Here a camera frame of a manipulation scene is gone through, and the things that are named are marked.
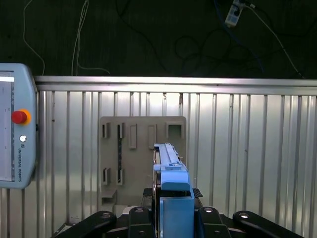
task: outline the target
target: slot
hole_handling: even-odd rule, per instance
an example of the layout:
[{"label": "slot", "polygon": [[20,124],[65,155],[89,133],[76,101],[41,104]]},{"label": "slot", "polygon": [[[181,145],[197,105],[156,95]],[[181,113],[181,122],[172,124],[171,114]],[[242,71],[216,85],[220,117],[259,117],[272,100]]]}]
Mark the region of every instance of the slot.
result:
[{"label": "slot", "polygon": [[167,122],[166,123],[166,137],[167,139],[184,138],[184,126],[181,122]]}]

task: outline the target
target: black cable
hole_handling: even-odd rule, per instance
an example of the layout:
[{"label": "black cable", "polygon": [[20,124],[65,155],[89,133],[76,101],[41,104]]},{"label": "black cable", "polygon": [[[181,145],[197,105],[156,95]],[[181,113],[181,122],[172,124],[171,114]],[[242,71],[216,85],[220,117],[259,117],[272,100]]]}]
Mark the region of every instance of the black cable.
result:
[{"label": "black cable", "polygon": [[131,3],[131,0],[128,0],[127,3],[124,5],[124,8],[120,13],[120,17],[123,17],[126,14],[128,8],[130,6],[130,3]]},{"label": "black cable", "polygon": [[151,48],[152,48],[152,50],[153,50],[153,52],[154,52],[154,55],[156,56],[156,58],[157,58],[157,60],[158,60],[158,62],[159,62],[159,64],[160,64],[160,66],[161,66],[167,73],[170,73],[170,71],[167,70],[167,68],[166,68],[166,67],[164,66],[164,64],[162,63],[162,61],[161,61],[161,59],[160,59],[160,57],[159,57],[159,55],[158,55],[158,52],[157,52],[156,48],[154,47],[153,43],[150,41],[150,39],[149,39],[144,33],[142,33],[141,31],[139,31],[139,30],[135,29],[133,26],[131,26],[131,25],[130,25],[128,22],[126,22],[126,21],[123,19],[123,17],[121,16],[121,14],[123,14],[123,13],[125,13],[125,12],[127,11],[128,5],[130,4],[131,0],[128,0],[128,1],[127,1],[126,5],[125,5],[124,8],[123,8],[123,11],[124,11],[124,12],[122,11],[121,14],[119,13],[118,0],[114,0],[114,1],[115,1],[115,10],[116,10],[116,12],[117,12],[119,18],[121,19],[121,21],[122,21],[127,27],[129,27],[131,30],[133,30],[133,31],[135,31],[136,33],[138,33],[139,35],[141,35],[141,36],[150,44],[150,46],[151,46]]}]

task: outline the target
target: white power strip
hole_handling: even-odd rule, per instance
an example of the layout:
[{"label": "white power strip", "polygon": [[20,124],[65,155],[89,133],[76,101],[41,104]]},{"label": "white power strip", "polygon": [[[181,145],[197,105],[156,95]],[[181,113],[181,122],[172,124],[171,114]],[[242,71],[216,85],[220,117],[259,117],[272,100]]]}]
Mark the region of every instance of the white power strip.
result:
[{"label": "white power strip", "polygon": [[228,27],[235,27],[239,21],[239,18],[241,16],[242,10],[243,10],[244,3],[240,3],[239,0],[233,0],[233,3],[231,5],[231,8],[229,10],[229,13],[227,15],[225,24]]}]

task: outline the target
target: gray fixture board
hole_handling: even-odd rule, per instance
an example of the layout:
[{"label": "gray fixture board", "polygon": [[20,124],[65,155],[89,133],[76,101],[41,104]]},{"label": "gray fixture board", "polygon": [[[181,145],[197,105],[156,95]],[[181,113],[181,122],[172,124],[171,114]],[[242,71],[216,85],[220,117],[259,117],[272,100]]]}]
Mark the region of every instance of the gray fixture board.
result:
[{"label": "gray fixture board", "polygon": [[171,143],[186,163],[185,117],[102,117],[100,119],[102,206],[139,205],[153,186],[155,143]]}]

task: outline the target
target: white cable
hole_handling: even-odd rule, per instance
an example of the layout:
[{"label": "white cable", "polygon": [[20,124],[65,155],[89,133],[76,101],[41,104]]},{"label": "white cable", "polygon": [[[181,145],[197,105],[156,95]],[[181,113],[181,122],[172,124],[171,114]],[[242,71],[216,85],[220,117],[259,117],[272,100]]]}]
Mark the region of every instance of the white cable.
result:
[{"label": "white cable", "polygon": [[82,23],[82,20],[83,20],[83,16],[84,16],[84,13],[85,13],[85,10],[88,8],[85,8],[86,7],[86,4],[88,3],[89,0],[85,0],[84,4],[83,4],[83,7],[81,9],[81,13],[80,13],[80,20],[79,20],[79,24],[78,24],[78,30],[77,30],[77,35],[76,35],[76,40],[75,40],[75,46],[74,46],[74,51],[73,51],[73,58],[72,58],[72,62],[71,62],[71,76],[73,76],[73,71],[74,71],[74,60],[75,60],[75,53],[76,53],[76,48],[78,49],[79,47],[77,46],[78,45],[78,38],[80,36],[80,31],[81,31],[81,26],[83,25]]},{"label": "white cable", "polygon": [[79,64],[80,34],[81,34],[81,30],[82,30],[82,28],[84,26],[85,20],[86,20],[88,7],[89,7],[89,0],[85,0],[85,2],[83,4],[83,7],[81,9],[80,19],[79,19],[79,24],[78,24],[77,36],[76,36],[74,52],[73,52],[73,58],[72,58],[71,75],[73,76],[74,60],[75,60],[76,52],[77,52],[77,54],[76,54],[76,76],[78,75],[78,68],[85,69],[85,70],[102,70],[104,72],[107,72],[110,75],[110,72],[107,69],[99,68],[99,67],[88,68],[88,67],[83,67],[83,66],[81,66]]},{"label": "white cable", "polygon": [[79,20],[79,29],[78,29],[78,35],[77,35],[77,57],[76,57],[76,76],[78,75],[78,60],[79,60],[79,55],[80,55],[80,34],[81,30],[84,26],[85,20],[86,20],[86,15],[89,7],[89,0],[86,0],[84,2],[82,12],[80,15],[80,20]]},{"label": "white cable", "polygon": [[30,50],[42,61],[43,63],[43,71],[42,71],[42,75],[44,75],[45,72],[45,61],[44,59],[27,43],[26,39],[25,39],[25,10],[27,9],[27,7],[31,4],[33,0],[30,0],[24,7],[23,9],[23,41],[26,44],[26,46],[28,48],[30,48]]},{"label": "white cable", "polygon": [[264,24],[264,26],[266,26],[266,27],[269,29],[269,31],[276,37],[277,41],[278,41],[279,44],[281,45],[283,51],[285,52],[285,55],[287,56],[288,60],[290,61],[291,65],[293,66],[293,68],[295,69],[295,71],[296,71],[303,79],[305,79],[305,78],[303,77],[303,75],[298,71],[298,69],[296,68],[296,66],[294,65],[294,63],[293,63],[291,57],[288,55],[288,53],[287,53],[287,51],[285,50],[285,48],[284,48],[282,42],[280,41],[280,39],[278,38],[278,36],[274,33],[274,31],[263,21],[263,19],[254,11],[254,9],[253,9],[252,7],[249,7],[249,6],[247,6],[247,5],[245,5],[244,7],[250,9],[250,10],[255,14],[255,16],[257,16],[258,19]]}]

